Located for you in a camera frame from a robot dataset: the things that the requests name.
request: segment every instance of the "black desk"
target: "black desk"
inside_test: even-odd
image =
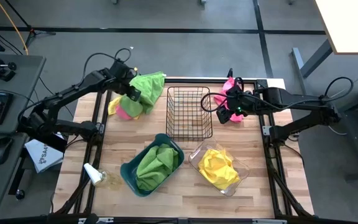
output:
[[[0,54],[0,58],[6,63],[15,62],[17,65],[16,76],[9,82],[0,80],[0,89],[20,93],[30,98],[44,67],[45,58],[40,56],[6,54]],[[14,139],[8,160],[0,165],[0,204],[6,193],[12,174],[15,171],[24,143],[27,140],[26,134],[16,133],[18,125],[17,116],[27,104],[28,99],[14,95],[5,120],[3,124],[0,125],[0,138],[10,136]]]

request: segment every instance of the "teal plastic bin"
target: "teal plastic bin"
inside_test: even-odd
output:
[[[167,144],[169,146],[171,146],[174,150],[176,150],[179,154],[179,163],[178,163],[178,168],[180,167],[180,165],[183,163],[183,161],[185,160],[185,155],[182,151],[182,149],[175,143],[173,142],[172,139],[169,138],[169,136],[167,136],[166,134],[157,134],[155,136],[154,141],[147,146],[141,153],[139,153],[137,156],[135,156],[135,158],[133,160],[131,160],[128,163],[124,163],[123,165],[121,165],[120,168],[120,174],[121,177],[124,179],[125,183],[127,183],[127,185],[129,186],[129,188],[132,189],[132,191],[140,197],[146,197],[149,194],[151,194],[155,189],[157,189],[158,187],[160,187],[170,176],[173,175],[173,173],[175,173],[176,169],[160,184],[158,185],[154,190],[142,190],[139,189],[137,187],[136,184],[136,170],[138,165],[140,164],[141,160],[143,159],[143,157],[148,153],[148,151],[154,147],[154,146],[160,146],[161,144]]]

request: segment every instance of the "yellow cloth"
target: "yellow cloth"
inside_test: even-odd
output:
[[[208,149],[198,163],[198,168],[208,181],[221,190],[240,181],[239,174],[234,170],[232,160],[225,150]]]
[[[119,105],[119,102],[121,101],[122,96],[118,96],[117,98],[113,99],[110,103],[109,103],[109,108],[108,108],[108,113],[109,115],[113,115],[116,114],[116,108]]]

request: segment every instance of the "yellow cable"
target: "yellow cable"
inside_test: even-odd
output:
[[[20,40],[22,40],[22,43],[23,43],[23,46],[24,46],[24,49],[25,49],[25,54],[28,55],[28,54],[29,54],[29,50],[27,49],[27,46],[26,46],[25,43],[24,43],[23,37],[22,37],[22,35],[20,34],[19,30],[17,29],[15,23],[13,23],[11,17],[10,17],[10,16],[8,15],[8,13],[5,11],[4,6],[2,6],[1,3],[0,3],[0,7],[1,7],[1,9],[5,12],[6,17],[9,19],[9,21],[11,22],[11,24],[13,25],[13,27],[15,27],[15,30],[16,30],[17,34],[19,34]]]

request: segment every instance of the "computer mouse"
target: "computer mouse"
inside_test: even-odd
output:
[[[4,164],[4,162],[8,158],[12,143],[13,139],[9,137],[4,137],[0,139],[0,165]]]

